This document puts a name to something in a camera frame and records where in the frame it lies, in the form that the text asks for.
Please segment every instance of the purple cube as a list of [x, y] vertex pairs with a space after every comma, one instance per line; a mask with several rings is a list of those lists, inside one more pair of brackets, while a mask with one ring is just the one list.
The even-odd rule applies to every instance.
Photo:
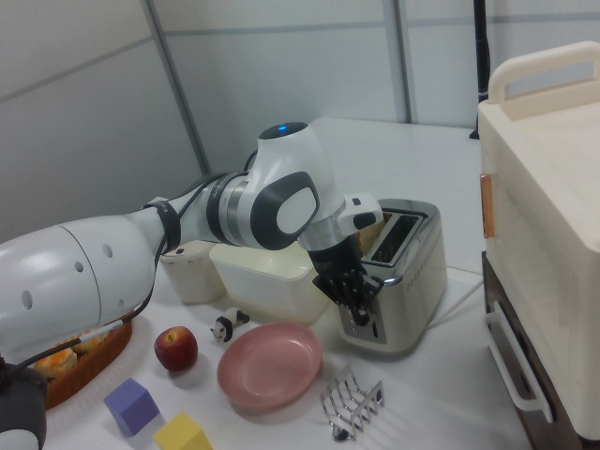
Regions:
[[160, 413], [148, 390], [131, 378], [106, 396], [104, 404], [123, 432], [130, 436]]

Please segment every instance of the wicker basket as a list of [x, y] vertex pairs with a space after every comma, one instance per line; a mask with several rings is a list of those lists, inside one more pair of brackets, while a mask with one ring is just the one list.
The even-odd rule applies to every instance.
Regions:
[[112, 330], [94, 349], [81, 356], [77, 364], [62, 377], [49, 382], [46, 410], [77, 394], [114, 361], [128, 345], [132, 331], [131, 322]]

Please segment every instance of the orange latch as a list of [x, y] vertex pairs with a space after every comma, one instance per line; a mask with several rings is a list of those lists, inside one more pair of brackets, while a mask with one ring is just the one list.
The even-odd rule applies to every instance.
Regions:
[[484, 220], [484, 237], [494, 237], [494, 214], [491, 205], [491, 174], [484, 173], [479, 177], [481, 187], [481, 211]]

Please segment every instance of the storage bin handle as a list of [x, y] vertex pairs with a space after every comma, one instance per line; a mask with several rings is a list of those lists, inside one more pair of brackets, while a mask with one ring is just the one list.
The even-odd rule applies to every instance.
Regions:
[[500, 64], [489, 78], [489, 103], [504, 102], [506, 85], [514, 80], [586, 61], [593, 61], [593, 78], [600, 80], [600, 43], [598, 42], [578, 42], [509, 59]]
[[[508, 342], [510, 343], [510, 346], [521, 366], [523, 375], [525, 375], [527, 383], [529, 383], [529, 386], [532, 388], [533, 393], [535, 394], [535, 398], [525, 399], [518, 393], [517, 387], [515, 386], [515, 383], [513, 382], [513, 379], [511, 378], [510, 373], [508, 372], [508, 368], [506, 367], [506, 364], [504, 363], [504, 360], [500, 355], [500, 350], [498, 350], [498, 345], [494, 340], [494, 336], [491, 334], [491, 331], [488, 328], [488, 326], [493, 323], [499, 324], [502, 331], [506, 335], [506, 338], [508, 339]], [[542, 391], [539, 382], [537, 382], [537, 379], [533, 374], [532, 367], [529, 365], [525, 353], [523, 353], [520, 345], [518, 345], [517, 337], [515, 337], [515, 333], [513, 333], [513, 330], [508, 324], [506, 316], [504, 316], [504, 313], [500, 308], [498, 302], [494, 302], [494, 310], [484, 316], [484, 328], [486, 330], [487, 340], [489, 348], [491, 349], [491, 354], [496, 360], [498, 370], [502, 375], [502, 379], [504, 380], [506, 389], [508, 389], [508, 394], [513, 400], [513, 403], [515, 403], [515, 406], [517, 406], [517, 408], [519, 408], [522, 411], [541, 411], [542, 413], [544, 413], [546, 420], [551, 424], [553, 422], [553, 418], [550, 405], [546, 400], [546, 396], [544, 396], [544, 392]]]

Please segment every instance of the white table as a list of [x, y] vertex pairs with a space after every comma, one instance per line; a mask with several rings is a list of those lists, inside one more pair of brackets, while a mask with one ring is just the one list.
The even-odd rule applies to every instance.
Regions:
[[[312, 125], [343, 191], [367, 190], [440, 208], [450, 268], [438, 313], [481, 280], [479, 144], [468, 139], [469, 130], [329, 118]], [[481, 288], [402, 358], [355, 352], [338, 336], [328, 310], [311, 326], [324, 351], [319, 377], [292, 405], [266, 415], [237, 412], [218, 388], [218, 360], [229, 344], [217, 345], [209, 328], [228, 305], [224, 297], [184, 306], [159, 269], [153, 300], [134, 322], [123, 353], [76, 397], [48, 412], [45, 448], [156, 449], [152, 435], [180, 411], [204, 428], [215, 449], [530, 448], [486, 344]], [[171, 376], [156, 359], [153, 343], [179, 324], [195, 333], [201, 354], [189, 372]], [[318, 395], [347, 364], [363, 389], [382, 380], [386, 405], [356, 442], [336, 443]], [[121, 433], [102, 403], [128, 377], [145, 386], [161, 410], [134, 437]]]

